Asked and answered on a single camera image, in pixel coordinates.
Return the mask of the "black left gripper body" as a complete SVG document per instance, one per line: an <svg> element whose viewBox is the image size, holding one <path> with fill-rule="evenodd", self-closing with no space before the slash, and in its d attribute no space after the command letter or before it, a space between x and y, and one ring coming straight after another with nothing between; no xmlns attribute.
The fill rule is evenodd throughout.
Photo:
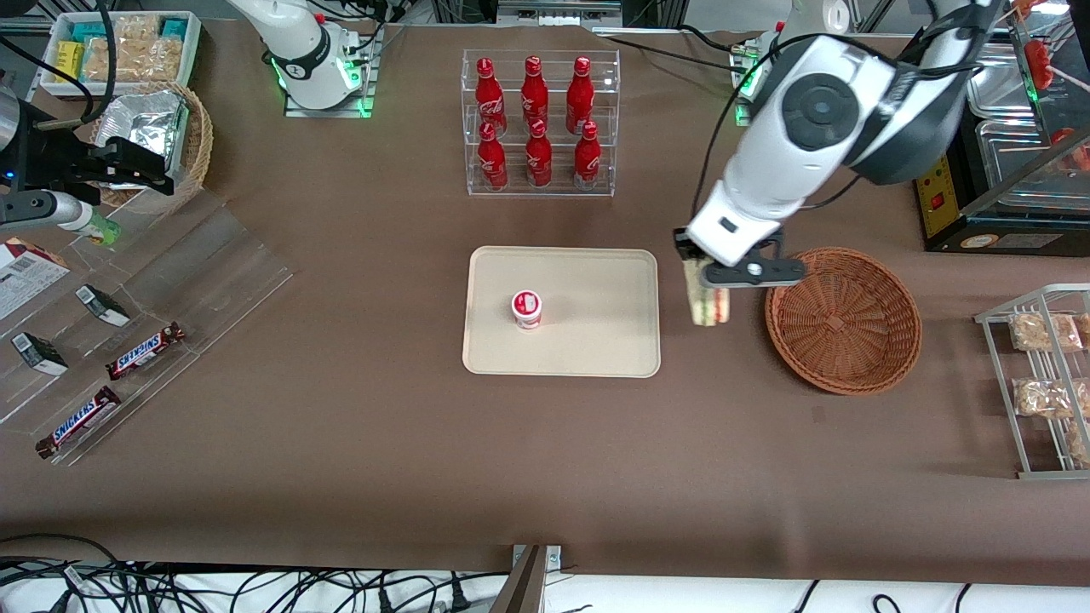
<svg viewBox="0 0 1090 613"><path fill-rule="evenodd" d="M698 247L697 242L686 232L685 228L674 229L674 248L682 260L712 261L724 267L747 267L750 264L770 266L771 261L780 260L782 247L783 230L776 230L771 236L760 240L756 245L751 247L746 255L736 261L735 264L727 264L712 256L705 249Z"/></svg>

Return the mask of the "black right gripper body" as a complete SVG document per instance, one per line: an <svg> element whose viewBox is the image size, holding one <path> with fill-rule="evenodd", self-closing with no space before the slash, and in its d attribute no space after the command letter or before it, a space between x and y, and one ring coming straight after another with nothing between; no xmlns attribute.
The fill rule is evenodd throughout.
<svg viewBox="0 0 1090 613"><path fill-rule="evenodd" d="M8 189L48 189L105 181L106 167L92 154L89 143L73 129L47 129L39 122L55 120L24 100L4 100L1 109L1 181Z"/></svg>

